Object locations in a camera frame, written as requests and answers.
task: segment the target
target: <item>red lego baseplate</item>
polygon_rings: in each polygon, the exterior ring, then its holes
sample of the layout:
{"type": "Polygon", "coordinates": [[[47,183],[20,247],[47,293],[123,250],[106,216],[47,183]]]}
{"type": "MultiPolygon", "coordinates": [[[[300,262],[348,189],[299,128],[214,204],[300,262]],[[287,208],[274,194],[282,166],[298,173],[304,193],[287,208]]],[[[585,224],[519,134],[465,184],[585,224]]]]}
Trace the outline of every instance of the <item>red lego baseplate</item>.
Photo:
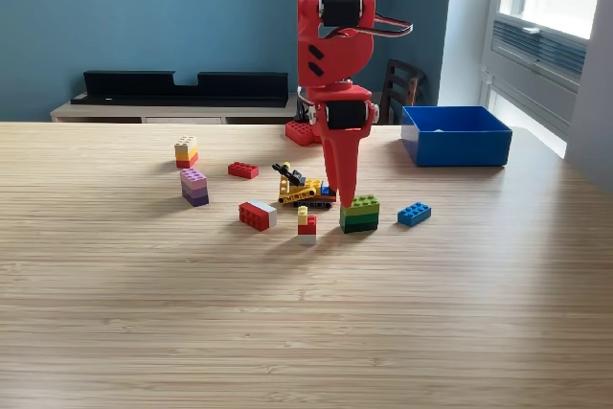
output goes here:
{"type": "Polygon", "coordinates": [[[306,225],[298,226],[298,235],[317,235],[317,216],[309,216],[306,225]]]}
{"type": "Polygon", "coordinates": [[[240,222],[263,232],[270,227],[268,213],[251,203],[243,203],[238,207],[238,217],[240,222]]]}
{"type": "Polygon", "coordinates": [[[260,170],[253,165],[235,162],[228,167],[228,174],[231,176],[244,177],[245,179],[253,179],[258,177],[260,170]]]}
{"type": "Polygon", "coordinates": [[[315,135],[313,126],[308,123],[290,122],[285,125],[285,136],[291,139],[298,146],[310,146],[311,144],[321,144],[322,138],[315,135]]]}
{"type": "Polygon", "coordinates": [[[183,162],[181,160],[177,160],[176,167],[180,168],[181,170],[188,170],[193,165],[195,165],[195,162],[197,161],[198,161],[198,152],[195,153],[195,155],[192,157],[192,160],[190,160],[189,162],[183,162]]]}

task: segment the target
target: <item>lego brick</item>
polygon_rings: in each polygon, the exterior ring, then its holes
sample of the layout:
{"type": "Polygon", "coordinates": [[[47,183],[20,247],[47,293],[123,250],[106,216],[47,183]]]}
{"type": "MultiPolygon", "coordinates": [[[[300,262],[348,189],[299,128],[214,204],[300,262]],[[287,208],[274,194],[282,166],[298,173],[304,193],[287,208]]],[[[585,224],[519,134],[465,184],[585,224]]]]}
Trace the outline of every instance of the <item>lego brick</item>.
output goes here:
{"type": "Polygon", "coordinates": [[[199,198],[193,198],[189,195],[187,195],[185,192],[183,192],[183,197],[188,200],[188,202],[190,202],[190,204],[192,206],[194,206],[195,208],[199,207],[199,206],[204,206],[204,205],[208,205],[209,204],[209,196],[201,196],[199,198]]]}
{"type": "Polygon", "coordinates": [[[281,184],[279,184],[279,195],[287,195],[289,193],[289,181],[286,177],[281,176],[281,184]]]}
{"type": "Polygon", "coordinates": [[[206,189],[207,176],[195,168],[181,171],[181,182],[185,183],[191,190],[206,189]]]}
{"type": "Polygon", "coordinates": [[[273,208],[272,206],[266,205],[261,201],[252,200],[249,204],[255,206],[256,208],[260,208],[262,211],[266,211],[268,213],[268,226],[274,227],[277,225],[277,208],[273,208]]]}
{"type": "Polygon", "coordinates": [[[370,232],[378,228],[378,223],[367,222],[365,224],[341,225],[341,229],[345,234],[354,234],[357,232],[370,232]]]}
{"type": "Polygon", "coordinates": [[[335,196],[329,196],[329,195],[315,195],[311,198],[311,200],[317,200],[317,201],[326,201],[329,203],[336,203],[336,197],[335,196]]]}
{"type": "Polygon", "coordinates": [[[189,195],[191,198],[202,198],[203,196],[209,196],[209,190],[205,187],[204,189],[196,189],[193,191],[190,187],[185,183],[181,183],[182,193],[189,195]]]}
{"type": "Polygon", "coordinates": [[[307,225],[308,224],[308,208],[306,206],[301,206],[298,208],[298,225],[307,225]]]}
{"type": "Polygon", "coordinates": [[[292,203],[294,208],[299,208],[301,206],[306,206],[310,210],[329,210],[332,207],[332,202],[330,201],[294,201],[292,203]]]}
{"type": "Polygon", "coordinates": [[[316,235],[299,235],[298,244],[303,244],[304,246],[314,246],[315,244],[317,244],[317,236],[316,235]]]}
{"type": "Polygon", "coordinates": [[[307,179],[304,186],[289,186],[289,193],[299,192],[304,187],[313,188],[316,195],[321,195],[322,181],[319,179],[307,179]]]}
{"type": "Polygon", "coordinates": [[[291,203],[294,201],[305,200],[307,198],[312,198],[315,196],[315,189],[312,187],[304,187],[300,189],[299,192],[296,193],[288,193],[279,195],[279,203],[291,203]]]}
{"type": "Polygon", "coordinates": [[[298,225],[298,235],[316,235],[317,216],[309,216],[306,225],[298,225]]]}
{"type": "Polygon", "coordinates": [[[238,218],[260,232],[270,227],[268,213],[250,203],[243,203],[238,207],[238,218]]]}
{"type": "Polygon", "coordinates": [[[414,227],[432,216],[432,208],[423,203],[416,203],[398,212],[398,222],[400,224],[414,227]]]}
{"type": "Polygon", "coordinates": [[[346,216],[341,210],[341,225],[366,224],[367,222],[379,222],[379,213],[361,216],[346,216]]]}
{"type": "Polygon", "coordinates": [[[198,153],[198,148],[193,148],[189,153],[175,153],[174,157],[179,162],[189,162],[198,153]]]}
{"type": "Polygon", "coordinates": [[[195,165],[195,162],[197,161],[198,161],[198,152],[195,153],[195,156],[192,157],[192,160],[190,160],[189,162],[182,162],[182,161],[177,160],[176,167],[186,170],[186,169],[193,167],[193,165],[195,165]]]}
{"type": "Polygon", "coordinates": [[[357,196],[353,199],[350,208],[341,208],[342,211],[345,211],[345,216],[372,215],[378,213],[379,209],[379,202],[374,195],[357,196]]]}
{"type": "Polygon", "coordinates": [[[308,123],[288,123],[285,125],[285,136],[298,146],[306,147],[314,143],[313,131],[308,123]]]}
{"type": "Polygon", "coordinates": [[[336,191],[332,190],[328,185],[324,183],[322,184],[322,195],[336,197],[336,191]]]}
{"type": "Polygon", "coordinates": [[[228,174],[245,179],[254,179],[260,174],[260,169],[253,165],[246,165],[241,162],[235,162],[228,167],[228,174]]]}
{"type": "Polygon", "coordinates": [[[188,154],[197,147],[198,145],[193,136],[183,136],[174,145],[174,154],[188,154]]]}

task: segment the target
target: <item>white lego brick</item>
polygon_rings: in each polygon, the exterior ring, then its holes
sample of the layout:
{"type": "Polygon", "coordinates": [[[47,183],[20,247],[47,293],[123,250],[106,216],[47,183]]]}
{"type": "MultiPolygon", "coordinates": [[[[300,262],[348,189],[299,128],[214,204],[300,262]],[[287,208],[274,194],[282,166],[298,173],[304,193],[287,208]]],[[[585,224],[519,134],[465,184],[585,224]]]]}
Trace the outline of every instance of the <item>white lego brick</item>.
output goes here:
{"type": "Polygon", "coordinates": [[[257,200],[252,200],[249,202],[249,204],[268,213],[268,225],[270,227],[277,225],[277,208],[273,208],[272,206],[266,205],[265,203],[257,200]]]}
{"type": "Polygon", "coordinates": [[[174,145],[175,153],[190,153],[192,150],[197,148],[196,140],[193,136],[183,136],[179,141],[174,145]]]}
{"type": "Polygon", "coordinates": [[[299,235],[298,243],[303,244],[305,246],[313,246],[317,244],[317,236],[316,235],[299,235]]]}

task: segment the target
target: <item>purple lego brick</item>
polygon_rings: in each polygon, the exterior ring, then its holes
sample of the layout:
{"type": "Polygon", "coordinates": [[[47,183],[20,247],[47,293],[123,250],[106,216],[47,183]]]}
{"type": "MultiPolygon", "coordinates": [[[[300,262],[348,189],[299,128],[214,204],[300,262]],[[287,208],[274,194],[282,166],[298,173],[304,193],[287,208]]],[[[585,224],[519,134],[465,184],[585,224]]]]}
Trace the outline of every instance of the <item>purple lego brick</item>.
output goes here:
{"type": "Polygon", "coordinates": [[[193,191],[205,189],[207,187],[207,176],[195,168],[189,168],[181,171],[181,182],[193,191]]]}
{"type": "Polygon", "coordinates": [[[183,193],[189,195],[191,198],[202,198],[203,196],[209,196],[209,189],[206,187],[204,189],[196,189],[193,191],[185,182],[182,182],[181,189],[183,193]]]}
{"type": "Polygon", "coordinates": [[[201,198],[191,198],[186,193],[183,193],[183,198],[188,200],[190,202],[190,204],[192,206],[194,206],[195,208],[197,208],[198,206],[204,206],[204,205],[208,205],[209,204],[209,197],[208,196],[203,196],[201,198]]]}

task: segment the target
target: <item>black soundbar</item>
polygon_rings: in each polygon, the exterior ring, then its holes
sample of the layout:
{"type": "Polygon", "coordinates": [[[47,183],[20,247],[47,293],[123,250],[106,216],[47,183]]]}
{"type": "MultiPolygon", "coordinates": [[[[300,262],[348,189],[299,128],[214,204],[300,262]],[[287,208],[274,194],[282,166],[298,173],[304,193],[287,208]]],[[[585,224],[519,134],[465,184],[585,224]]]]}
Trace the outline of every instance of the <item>black soundbar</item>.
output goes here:
{"type": "Polygon", "coordinates": [[[201,72],[197,85],[175,85],[173,71],[87,71],[87,94],[72,104],[285,107],[287,73],[201,72]]]}

